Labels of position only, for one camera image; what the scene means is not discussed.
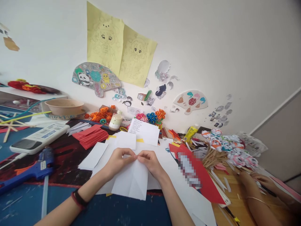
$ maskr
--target white glue bottle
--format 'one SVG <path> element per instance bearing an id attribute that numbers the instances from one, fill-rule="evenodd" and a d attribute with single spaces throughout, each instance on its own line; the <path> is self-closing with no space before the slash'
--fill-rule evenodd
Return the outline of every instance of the white glue bottle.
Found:
<path id="1" fill-rule="evenodd" d="M 117 114 L 112 116 L 112 119 L 109 124 L 109 129 L 112 131 L 116 131 L 119 129 L 120 124 L 122 122 L 122 111 L 117 111 Z"/>

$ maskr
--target hand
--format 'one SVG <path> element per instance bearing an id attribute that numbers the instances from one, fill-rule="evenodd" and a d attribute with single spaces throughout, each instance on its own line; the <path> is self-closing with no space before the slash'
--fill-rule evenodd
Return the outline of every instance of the hand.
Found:
<path id="1" fill-rule="evenodd" d="M 128 158 L 123 158 L 124 155 L 130 155 Z M 132 163 L 137 159 L 137 155 L 129 148 L 116 148 L 104 170 L 108 172 L 109 180 L 111 180 L 123 167 Z"/>
<path id="2" fill-rule="evenodd" d="M 240 172 L 239 179 L 247 190 L 259 190 L 255 180 L 246 171 Z"/>
<path id="3" fill-rule="evenodd" d="M 168 176 L 159 163 L 154 151 L 141 151 L 138 154 L 138 161 L 143 163 L 148 168 L 150 173 L 154 176 L 154 178 L 156 178 L 159 182 L 164 177 Z"/>
<path id="4" fill-rule="evenodd" d="M 275 192 L 278 189 L 272 179 L 267 176 L 258 173 L 251 173 L 251 177 L 272 192 Z"/>

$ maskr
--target black bracelet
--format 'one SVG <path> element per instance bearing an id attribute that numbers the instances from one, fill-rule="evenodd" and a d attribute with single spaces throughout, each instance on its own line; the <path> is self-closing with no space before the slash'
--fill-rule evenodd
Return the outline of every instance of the black bracelet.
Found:
<path id="1" fill-rule="evenodd" d="M 76 190 L 73 192 L 73 194 L 74 194 L 74 196 L 75 196 L 77 202 L 78 202 L 79 204 L 81 204 L 83 207 L 86 207 L 89 203 L 86 202 L 85 200 L 83 200 L 82 197 L 78 194 L 78 189 L 76 189 Z"/>

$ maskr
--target bottle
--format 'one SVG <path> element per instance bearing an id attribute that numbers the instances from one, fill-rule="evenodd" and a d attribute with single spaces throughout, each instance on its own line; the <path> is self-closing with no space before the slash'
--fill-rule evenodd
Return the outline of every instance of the bottle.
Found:
<path id="1" fill-rule="evenodd" d="M 184 136 L 183 140 L 186 142 L 189 142 L 191 140 L 191 138 L 194 136 L 194 134 L 196 134 L 196 132 L 198 131 L 198 124 L 194 124 L 194 126 L 191 126 L 186 135 Z"/>
<path id="2" fill-rule="evenodd" d="M 122 122 L 122 111 L 117 111 L 117 114 L 112 116 L 112 119 L 109 124 L 109 129 L 112 131 L 116 131 L 119 129 L 120 124 Z"/>

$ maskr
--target panda drawing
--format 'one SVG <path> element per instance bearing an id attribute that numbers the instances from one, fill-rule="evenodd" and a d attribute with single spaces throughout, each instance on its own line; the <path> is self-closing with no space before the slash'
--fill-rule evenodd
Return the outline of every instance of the panda drawing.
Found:
<path id="1" fill-rule="evenodd" d="M 78 73 L 78 78 L 79 78 L 79 84 L 80 85 L 85 85 L 85 86 L 89 87 L 89 85 L 90 85 L 89 75 L 79 72 Z"/>

